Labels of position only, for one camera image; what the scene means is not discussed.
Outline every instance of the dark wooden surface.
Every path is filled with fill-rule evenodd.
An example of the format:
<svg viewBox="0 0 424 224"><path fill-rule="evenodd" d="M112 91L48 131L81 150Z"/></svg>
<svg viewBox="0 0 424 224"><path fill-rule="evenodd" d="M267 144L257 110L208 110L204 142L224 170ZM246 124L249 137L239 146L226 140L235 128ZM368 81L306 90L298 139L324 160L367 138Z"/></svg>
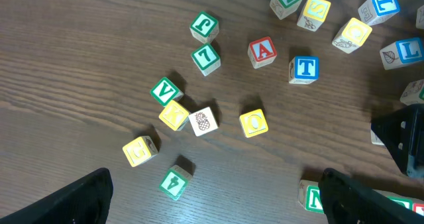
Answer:
<svg viewBox="0 0 424 224"><path fill-rule="evenodd" d="M370 143L369 122L402 107L405 86L423 78L422 64L385 71L378 51L424 35L415 28L424 0L399 0L401 12L353 54L331 40L365 0L329 0L317 32L297 27L296 14L278 20L269 1L0 0L0 217L99 167L115 187L110 223L326 223L297 204L297 184L327 167L423 199L423 182ZM201 10L220 27L222 66L206 78L190 58L201 44L189 25ZM254 70L247 46L263 36L278 57ZM321 59L319 81L289 85L289 60L309 54ZM190 111L212 106L219 129L195 137L191 125L163 124L149 94L163 76ZM240 111L261 106L270 130L246 139ZM122 146L139 134L160 154L131 168ZM173 201L158 186L180 156L195 172Z"/></svg>

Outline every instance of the block illustration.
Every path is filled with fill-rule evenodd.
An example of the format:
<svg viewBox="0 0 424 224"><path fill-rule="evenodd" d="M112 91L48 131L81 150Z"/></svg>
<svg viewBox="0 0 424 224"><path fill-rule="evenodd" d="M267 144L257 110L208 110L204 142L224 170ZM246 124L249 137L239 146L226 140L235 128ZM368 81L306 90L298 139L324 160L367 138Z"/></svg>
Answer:
<svg viewBox="0 0 424 224"><path fill-rule="evenodd" d="M311 84L319 78L319 58L296 56L289 63L290 84Z"/></svg>
<svg viewBox="0 0 424 224"><path fill-rule="evenodd" d="M188 119L197 137L218 129L218 124L210 107L190 114Z"/></svg>
<svg viewBox="0 0 424 224"><path fill-rule="evenodd" d="M193 176L187 171L174 165L165 175L160 183L159 189L174 200L178 200L183 194Z"/></svg>
<svg viewBox="0 0 424 224"><path fill-rule="evenodd" d="M188 110L178 102L171 100L159 115L159 119L173 131L180 131L188 122L188 115Z"/></svg>
<svg viewBox="0 0 424 224"><path fill-rule="evenodd" d="M367 25L386 22L400 11L398 0L366 0L359 9L360 20Z"/></svg>
<svg viewBox="0 0 424 224"><path fill-rule="evenodd" d="M297 25L315 32L324 23L331 3L325 0L307 0L300 13Z"/></svg>
<svg viewBox="0 0 424 224"><path fill-rule="evenodd" d="M380 50L384 69L402 68L424 61L424 48L420 38L392 43Z"/></svg>
<svg viewBox="0 0 424 224"><path fill-rule="evenodd" d="M270 37L261 38L249 44L247 55L253 68L258 69L271 64L277 57L277 51Z"/></svg>
<svg viewBox="0 0 424 224"><path fill-rule="evenodd" d="M296 12L301 2L302 0L271 0L270 7L279 19L284 19Z"/></svg>
<svg viewBox="0 0 424 224"><path fill-rule="evenodd" d="M150 90L150 94L164 107L171 100L179 101L184 95L168 78L162 78Z"/></svg>
<svg viewBox="0 0 424 224"><path fill-rule="evenodd" d="M200 72L207 76L221 66L221 59L213 47L206 43L191 53L194 63Z"/></svg>
<svg viewBox="0 0 424 224"><path fill-rule="evenodd" d="M365 43L371 32L371 27L358 19L351 18L336 34L336 37L333 39L333 45L343 52L350 54Z"/></svg>
<svg viewBox="0 0 424 224"><path fill-rule="evenodd" d="M268 124L261 109L240 116L240 123L245 137L250 138L268 131Z"/></svg>
<svg viewBox="0 0 424 224"><path fill-rule="evenodd" d="M155 157L158 150L149 136L138 137L122 147L130 165L138 166Z"/></svg>
<svg viewBox="0 0 424 224"><path fill-rule="evenodd" d="M190 25L191 35L202 43L211 43L219 33L218 20L201 11Z"/></svg>
<svg viewBox="0 0 424 224"><path fill-rule="evenodd" d="M400 102L405 105L424 103L424 79L408 84L400 97Z"/></svg>

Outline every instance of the wood grain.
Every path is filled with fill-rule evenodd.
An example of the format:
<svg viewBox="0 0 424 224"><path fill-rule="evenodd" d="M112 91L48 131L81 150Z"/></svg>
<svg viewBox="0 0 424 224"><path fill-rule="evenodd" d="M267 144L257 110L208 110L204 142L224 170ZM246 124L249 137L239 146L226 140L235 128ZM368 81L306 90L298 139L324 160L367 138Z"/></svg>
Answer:
<svg viewBox="0 0 424 224"><path fill-rule="evenodd" d="M401 108L403 89L423 78L422 64L385 71L378 51L424 36L415 28L424 0L399 0L401 12L353 54L331 41L365 0L328 0L317 32L297 27L296 14L278 20L270 0L0 1L0 217L99 167L115 187L109 223L326 223L296 200L299 180L327 167L424 199L424 183L403 176L369 132L371 117ZM190 58L200 43L189 24L201 10L220 26L212 45L222 66L207 77ZM255 70L248 43L264 36L278 56ZM296 55L320 57L317 82L288 84ZM212 106L219 129L196 137L190 125L163 124L149 94L163 76L190 111ZM239 115L254 107L270 130L246 139ZM131 168L122 146L139 134L160 154ZM196 168L175 202L158 186L180 155Z"/></svg>

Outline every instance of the black object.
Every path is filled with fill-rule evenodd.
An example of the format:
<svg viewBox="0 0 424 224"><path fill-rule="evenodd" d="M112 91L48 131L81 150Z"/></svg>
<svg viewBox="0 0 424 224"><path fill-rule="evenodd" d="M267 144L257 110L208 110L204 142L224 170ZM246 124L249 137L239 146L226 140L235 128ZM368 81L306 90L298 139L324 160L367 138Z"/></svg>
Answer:
<svg viewBox="0 0 424 224"><path fill-rule="evenodd" d="M420 214L332 168L325 169L318 187L329 224L424 223Z"/></svg>
<svg viewBox="0 0 424 224"><path fill-rule="evenodd" d="M387 147L402 173L424 178L424 105L410 105L373 119L371 129Z"/></svg>
<svg viewBox="0 0 424 224"><path fill-rule="evenodd" d="M103 224L113 195L111 174L100 168L12 213L0 224Z"/></svg>

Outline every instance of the yellow letter block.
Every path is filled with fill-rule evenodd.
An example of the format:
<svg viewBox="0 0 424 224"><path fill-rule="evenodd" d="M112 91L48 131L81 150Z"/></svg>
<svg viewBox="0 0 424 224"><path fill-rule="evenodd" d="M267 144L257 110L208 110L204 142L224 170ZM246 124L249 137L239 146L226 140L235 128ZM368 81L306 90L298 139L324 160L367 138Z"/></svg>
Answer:
<svg viewBox="0 0 424 224"><path fill-rule="evenodd" d="M161 114L159 119L174 131L180 131L188 122L189 112L178 102L171 100Z"/></svg>
<svg viewBox="0 0 424 224"><path fill-rule="evenodd" d="M259 135L268 131L268 124L266 123L264 113L261 109L251 111L240 116L241 127L243 128L244 135L247 138Z"/></svg>
<svg viewBox="0 0 424 224"><path fill-rule="evenodd" d="M331 2L325 0L307 0L303 6L297 25L315 32L324 23Z"/></svg>
<svg viewBox="0 0 424 224"><path fill-rule="evenodd" d="M134 139L122 147L122 150L132 167L142 164L158 154L158 150L149 136Z"/></svg>
<svg viewBox="0 0 424 224"><path fill-rule="evenodd" d="M333 45L338 49L350 54L360 48L370 36L372 28L358 19L351 18L345 24L336 37L333 39Z"/></svg>

